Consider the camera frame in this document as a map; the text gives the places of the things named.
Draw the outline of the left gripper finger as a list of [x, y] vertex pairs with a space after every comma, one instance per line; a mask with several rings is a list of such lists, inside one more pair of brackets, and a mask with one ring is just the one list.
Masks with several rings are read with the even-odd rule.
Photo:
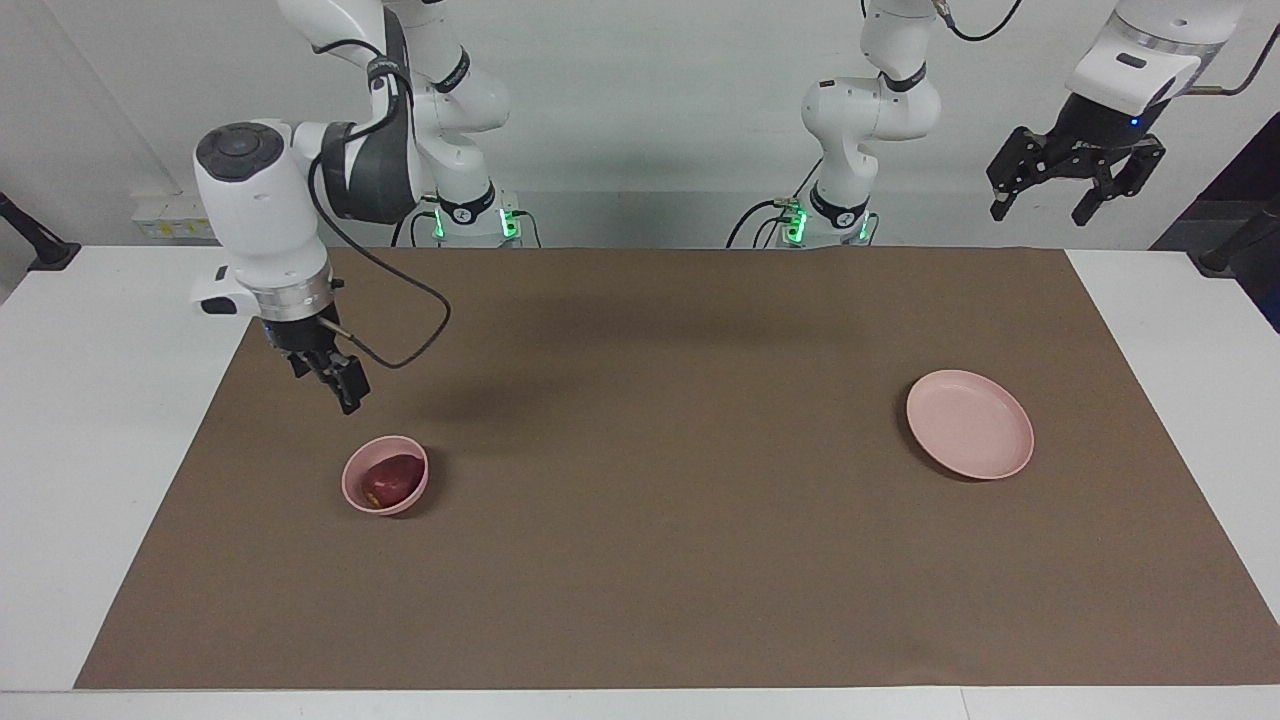
[[987, 167], [987, 179], [993, 192], [989, 214], [1002, 222], [1019, 193], [1050, 179], [1046, 149], [1050, 137], [1027, 127], [1015, 128]]
[[1092, 186], [1073, 209], [1073, 222], [1076, 225], [1087, 225], [1106, 202], [1117, 197], [1137, 196], [1155, 173], [1165, 152], [1166, 149], [1158, 140], [1140, 140], [1130, 147], [1093, 152]]

